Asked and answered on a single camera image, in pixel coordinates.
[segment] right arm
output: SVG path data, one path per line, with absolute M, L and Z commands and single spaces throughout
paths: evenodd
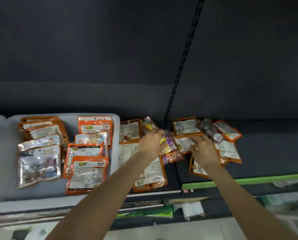
M 281 220 L 265 209 L 220 166 L 213 142 L 207 136 L 195 139 L 198 146 L 191 147 L 195 160 L 218 187 L 248 240 L 298 239 L 296 233 L 289 230 Z

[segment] food packet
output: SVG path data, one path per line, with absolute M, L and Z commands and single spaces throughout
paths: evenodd
M 24 117 L 20 119 L 20 122 L 35 121 L 35 120 L 53 120 L 59 121 L 58 116 L 34 116 L 34 117 Z
M 172 121 L 172 128 L 177 138 L 204 135 L 198 128 L 196 117 L 188 117 Z
M 119 145 L 119 167 L 126 163 L 126 161 L 137 152 L 139 143 L 129 143 Z
M 133 185 L 133 192 L 144 192 L 168 185 L 165 167 L 161 157 L 149 164 Z
M 173 133 L 166 130 L 165 135 L 161 138 L 161 143 L 163 141 L 167 142 L 166 147 L 161 153 L 163 164 L 175 163 L 184 159 L 180 153 L 177 143 L 175 142 Z
M 210 136 L 214 141 L 221 142 L 223 136 L 218 133 L 218 128 L 212 123 L 211 119 L 204 118 L 200 122 L 200 128 L 204 130 L 204 132 Z
M 59 145 L 22 151 L 19 154 L 19 188 L 61 177 Z
M 113 122 L 111 116 L 78 117 L 79 134 L 107 132 L 108 146 L 112 144 Z
M 228 142 L 227 140 L 223 139 L 221 142 L 214 141 L 213 143 L 214 148 L 221 160 L 242 164 L 241 157 L 234 142 Z
M 61 145 L 60 136 L 58 134 L 25 141 L 18 144 L 18 149 L 19 151 L 26 151 L 33 148 L 48 147 L 52 145 Z
M 120 123 L 119 143 L 137 143 L 142 137 L 140 119 L 127 120 Z
M 20 122 L 18 124 L 20 132 L 25 129 L 29 129 L 32 127 L 40 126 L 40 125 L 51 125 L 54 122 L 59 121 L 59 118 L 51 118 L 51 119 L 42 119 L 42 120 L 34 120 L 34 121 L 26 121 Z
M 108 157 L 108 140 L 107 132 L 99 132 L 95 134 L 77 134 L 75 135 L 75 144 L 103 144 L 103 157 Z
M 215 121 L 213 124 L 221 131 L 221 134 L 228 142 L 235 142 L 242 137 L 241 132 L 228 125 L 224 120 Z
M 106 179 L 108 157 L 74 156 L 71 162 L 71 175 L 66 193 L 89 193 Z
M 227 164 L 227 162 L 220 160 L 220 164 L 221 166 L 224 167 Z M 191 158 L 190 158 L 189 173 L 203 178 L 207 178 L 207 179 L 209 178 L 209 175 L 207 174 L 207 172 L 194 159 L 193 154 L 191 155 Z
M 57 121 L 52 124 L 40 125 L 29 129 L 24 129 L 25 138 L 27 140 L 38 139 L 45 136 L 59 134 L 61 144 L 66 148 L 69 143 L 67 131 L 62 121 Z
M 182 155 L 186 155 L 190 153 L 190 147 L 192 145 L 195 145 L 195 142 L 193 142 L 190 138 L 188 137 L 183 137 L 183 138 L 175 138 L 175 143 L 177 143 L 180 153 Z
M 67 146 L 67 154 L 64 162 L 63 178 L 68 179 L 71 176 L 72 158 L 75 156 L 94 156 L 103 157 L 103 144 L 74 144 L 69 143 Z
M 145 135 L 148 131 L 159 129 L 159 127 L 155 124 L 151 117 L 147 116 L 141 119 L 141 129 L 143 134 Z

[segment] left arm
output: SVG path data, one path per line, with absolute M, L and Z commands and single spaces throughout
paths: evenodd
M 132 185 L 166 146 L 163 130 L 147 133 L 138 150 L 109 179 L 79 202 L 51 231 L 51 239 L 103 239 Z

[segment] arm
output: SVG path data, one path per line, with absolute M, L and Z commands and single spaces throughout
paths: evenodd
M 248 240 L 298 239 L 297 234 L 265 209 L 220 166 L 213 142 L 207 136 L 195 139 L 198 146 L 191 147 L 195 160 L 215 182 Z
M 163 130 L 147 133 L 138 150 L 111 177 L 79 202 L 47 236 L 51 239 L 103 239 L 132 185 L 166 146 Z

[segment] forearm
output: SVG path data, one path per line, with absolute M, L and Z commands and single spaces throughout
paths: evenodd
M 150 160 L 136 153 L 59 222 L 47 239 L 103 239 Z
M 248 240 L 298 239 L 282 221 L 265 209 L 222 167 L 207 171 Z

